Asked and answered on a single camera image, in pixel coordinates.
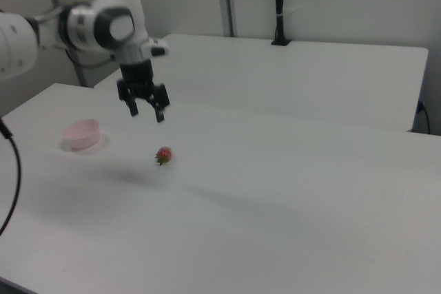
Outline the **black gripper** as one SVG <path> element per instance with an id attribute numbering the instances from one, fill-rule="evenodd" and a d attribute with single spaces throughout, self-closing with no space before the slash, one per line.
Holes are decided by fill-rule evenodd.
<path id="1" fill-rule="evenodd" d="M 121 64 L 120 69 L 122 79 L 116 82 L 119 99 L 127 105 L 131 116 L 139 113 L 135 98 L 145 98 L 154 108 L 156 121 L 163 122 L 170 100 L 164 84 L 153 84 L 152 62 L 146 60 L 131 65 Z"/>

